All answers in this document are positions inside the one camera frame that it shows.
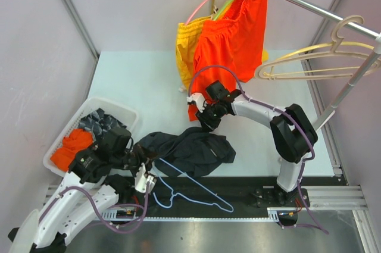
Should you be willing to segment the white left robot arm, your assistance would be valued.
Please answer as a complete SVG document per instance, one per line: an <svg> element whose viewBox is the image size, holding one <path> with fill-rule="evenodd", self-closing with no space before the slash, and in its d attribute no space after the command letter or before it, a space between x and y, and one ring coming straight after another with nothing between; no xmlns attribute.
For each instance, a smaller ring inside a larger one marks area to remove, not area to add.
<svg viewBox="0 0 381 253"><path fill-rule="evenodd" d="M132 134L115 128L99 141L79 151L61 183L41 210L33 210L8 238L10 252L65 252L73 239L94 219L111 231L125 235L134 232L148 211L148 197L156 178L150 173L156 153L134 143ZM143 205L133 207L141 215L132 229L103 218L113 207L126 207L135 193Z"/></svg>

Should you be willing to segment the dark navy shorts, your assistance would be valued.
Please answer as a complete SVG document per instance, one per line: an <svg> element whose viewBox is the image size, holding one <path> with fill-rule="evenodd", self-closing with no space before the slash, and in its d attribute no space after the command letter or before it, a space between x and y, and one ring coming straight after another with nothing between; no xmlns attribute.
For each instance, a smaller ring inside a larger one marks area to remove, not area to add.
<svg viewBox="0 0 381 253"><path fill-rule="evenodd" d="M153 132L138 144L158 154L156 168L168 177L186 173L193 178L207 176L222 163L231 164L236 151L225 136L190 127L180 135Z"/></svg>

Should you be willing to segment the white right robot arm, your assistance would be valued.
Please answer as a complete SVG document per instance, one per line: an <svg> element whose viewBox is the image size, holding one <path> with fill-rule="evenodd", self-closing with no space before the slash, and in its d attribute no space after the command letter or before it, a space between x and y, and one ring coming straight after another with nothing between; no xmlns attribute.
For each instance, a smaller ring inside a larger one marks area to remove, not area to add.
<svg viewBox="0 0 381 253"><path fill-rule="evenodd" d="M281 206L294 202L304 163L315 157L314 145L318 141L302 107L298 104L286 108L271 106L250 98L242 89L229 91L218 80L210 84L206 92L211 102L200 92L187 97L188 105L196 107L196 118L204 130L215 130L228 114L248 118L270 129L281 157L274 198Z"/></svg>

